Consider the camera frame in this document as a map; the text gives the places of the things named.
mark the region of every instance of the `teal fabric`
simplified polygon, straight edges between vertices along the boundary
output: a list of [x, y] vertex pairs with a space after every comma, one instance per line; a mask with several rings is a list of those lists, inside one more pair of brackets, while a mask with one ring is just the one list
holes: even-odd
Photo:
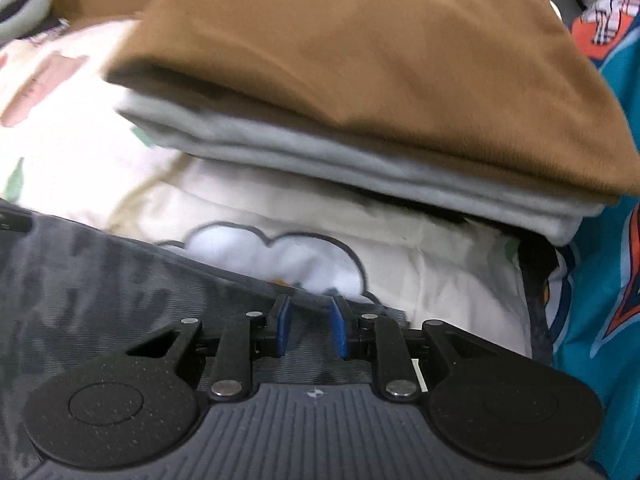
[[[608, 57], [596, 62], [624, 108], [636, 147], [640, 146], [639, 18]], [[606, 409], [592, 465], [611, 480], [640, 479], [638, 199], [623, 197], [618, 206], [585, 219], [574, 241], [559, 255], [568, 275], [561, 285], [564, 304], [561, 301], [555, 316], [548, 318], [555, 338], [554, 365], [587, 383]]]

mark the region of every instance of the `round black pad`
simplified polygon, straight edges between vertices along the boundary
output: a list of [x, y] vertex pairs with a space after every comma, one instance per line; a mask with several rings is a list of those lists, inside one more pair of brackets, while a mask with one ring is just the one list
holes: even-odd
[[162, 360], [123, 356], [47, 381], [29, 398], [23, 420], [45, 457], [105, 470], [169, 451], [197, 415], [194, 392]]
[[98, 383], [78, 390], [69, 411], [77, 420], [93, 426], [120, 424], [142, 409], [144, 398], [132, 386]]
[[434, 429], [464, 454], [512, 468], [581, 458], [602, 418], [580, 381], [535, 362], [463, 360], [428, 397]]

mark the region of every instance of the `ribbed black plastic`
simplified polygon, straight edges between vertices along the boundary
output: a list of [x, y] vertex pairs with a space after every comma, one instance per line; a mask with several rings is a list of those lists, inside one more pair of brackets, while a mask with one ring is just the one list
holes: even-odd
[[28, 480], [596, 480], [582, 464], [508, 472], [445, 446], [413, 406], [365, 384], [264, 384], [250, 400], [212, 407], [180, 449], [123, 471], [47, 462]]

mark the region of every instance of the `folded brown cloth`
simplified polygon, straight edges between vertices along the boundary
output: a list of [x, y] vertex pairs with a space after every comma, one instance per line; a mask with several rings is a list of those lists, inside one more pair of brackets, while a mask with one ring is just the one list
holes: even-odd
[[314, 118], [347, 144], [640, 195], [622, 109], [548, 0], [153, 0], [108, 79], [184, 97], [167, 70], [201, 94], [222, 86]]

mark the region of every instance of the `stack of folded clothes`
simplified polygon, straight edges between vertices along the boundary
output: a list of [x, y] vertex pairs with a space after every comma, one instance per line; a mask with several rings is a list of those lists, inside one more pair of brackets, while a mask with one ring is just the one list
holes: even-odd
[[161, 146], [557, 245], [640, 194], [620, 105], [548, 0], [154, 0], [108, 80]]

